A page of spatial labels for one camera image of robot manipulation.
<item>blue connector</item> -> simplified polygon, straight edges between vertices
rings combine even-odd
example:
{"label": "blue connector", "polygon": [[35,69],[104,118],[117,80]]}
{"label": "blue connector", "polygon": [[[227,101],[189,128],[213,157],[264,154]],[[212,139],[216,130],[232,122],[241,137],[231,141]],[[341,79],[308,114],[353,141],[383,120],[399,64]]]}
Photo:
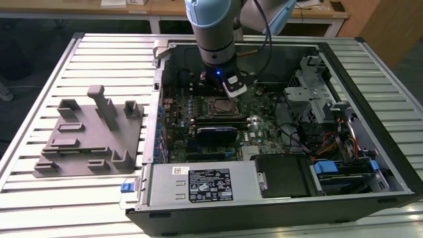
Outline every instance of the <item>blue connector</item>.
{"label": "blue connector", "polygon": [[128,192],[135,192],[135,183],[123,183],[120,186],[120,192],[121,193],[128,193]]}
{"label": "blue connector", "polygon": [[224,158],[228,159],[233,155],[232,151],[224,153]]}
{"label": "blue connector", "polygon": [[379,170],[379,165],[377,165],[377,162],[375,160],[369,161],[369,165],[371,165],[373,172]]}
{"label": "blue connector", "polygon": [[337,168],[333,161],[320,161],[313,166],[316,174],[320,173],[336,173]]}

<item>aluminum table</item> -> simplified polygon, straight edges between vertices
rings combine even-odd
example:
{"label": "aluminum table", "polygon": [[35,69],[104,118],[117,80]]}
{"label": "aluminum table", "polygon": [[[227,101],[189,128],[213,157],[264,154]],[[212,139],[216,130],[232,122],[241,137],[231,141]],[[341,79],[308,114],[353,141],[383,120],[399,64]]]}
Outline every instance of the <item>aluminum table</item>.
{"label": "aluminum table", "polygon": [[[45,146],[61,99],[93,104],[85,97],[91,84],[105,86],[115,104],[136,100],[148,113],[152,81],[153,41],[192,40],[189,35],[76,34],[0,161],[1,237],[145,238],[120,207],[120,184],[140,175],[144,138],[141,129],[137,169],[131,175],[35,178],[40,151]],[[245,36],[245,41],[263,40]],[[275,37],[275,42],[327,42],[369,102],[392,138],[423,178],[423,107],[369,49],[353,38]],[[335,89],[343,98],[337,85]],[[187,237],[273,238],[417,237],[423,204],[383,210],[356,222],[260,229]]]}

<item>black cable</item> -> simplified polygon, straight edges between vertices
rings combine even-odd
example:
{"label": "black cable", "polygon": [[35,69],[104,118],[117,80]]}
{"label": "black cable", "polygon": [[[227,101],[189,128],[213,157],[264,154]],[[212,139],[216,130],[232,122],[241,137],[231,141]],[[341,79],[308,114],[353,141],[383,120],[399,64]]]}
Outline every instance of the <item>black cable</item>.
{"label": "black cable", "polygon": [[304,22],[303,8],[297,5],[297,3],[295,5],[299,7],[299,11],[301,13],[301,24],[303,24],[303,22]]}
{"label": "black cable", "polygon": [[292,145],[292,137],[293,137],[293,134],[297,134],[297,131],[292,132],[291,135],[289,135],[289,145],[288,145],[288,151],[291,151],[291,147],[296,147]]}
{"label": "black cable", "polygon": [[272,33],[271,33],[271,27],[269,27],[269,23],[268,23],[267,18],[265,18],[265,14],[264,14],[263,8],[261,8],[257,0],[252,0],[252,1],[253,1],[255,5],[257,7],[257,10],[260,12],[261,18],[263,18],[264,23],[265,23],[265,33],[267,33],[267,37],[268,37],[268,40],[269,40],[269,47],[271,47],[269,56],[267,58],[265,64],[264,64],[263,68],[260,69],[260,71],[257,72],[257,74],[255,76],[256,78],[259,78],[260,75],[263,74],[264,70],[269,66],[269,63],[271,63],[271,58],[272,58]]}
{"label": "black cable", "polygon": [[307,146],[293,137],[293,136],[291,136],[281,128],[279,128],[279,130],[281,131],[281,133],[288,137],[288,138],[291,138],[295,142],[296,142],[296,144],[301,147],[301,149],[303,149],[303,152],[305,153],[305,154],[308,154],[308,155],[315,155],[313,153],[312,153],[312,151],[307,148]]}

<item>warning label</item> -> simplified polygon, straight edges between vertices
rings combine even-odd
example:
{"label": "warning label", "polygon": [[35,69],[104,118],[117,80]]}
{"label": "warning label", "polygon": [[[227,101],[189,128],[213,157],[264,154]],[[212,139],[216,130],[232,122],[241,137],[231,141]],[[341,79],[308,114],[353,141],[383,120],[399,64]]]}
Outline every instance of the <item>warning label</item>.
{"label": "warning label", "polygon": [[191,170],[188,182],[192,203],[233,200],[229,169]]}

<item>blue latch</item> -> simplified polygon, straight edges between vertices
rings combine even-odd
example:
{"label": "blue latch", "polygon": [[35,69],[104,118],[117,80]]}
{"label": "blue latch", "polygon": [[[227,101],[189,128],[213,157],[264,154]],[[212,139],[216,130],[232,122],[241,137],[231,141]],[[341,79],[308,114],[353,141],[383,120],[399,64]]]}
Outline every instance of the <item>blue latch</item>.
{"label": "blue latch", "polygon": [[120,192],[121,193],[128,193],[128,192],[135,192],[135,183],[123,183],[120,186]]}
{"label": "blue latch", "polygon": [[372,168],[373,172],[375,172],[376,170],[379,170],[379,165],[377,165],[377,162],[376,162],[375,160],[371,160],[371,161],[369,161],[369,165],[371,165],[371,168]]}
{"label": "blue latch", "polygon": [[337,172],[337,167],[333,161],[320,161],[312,167],[316,174]]}

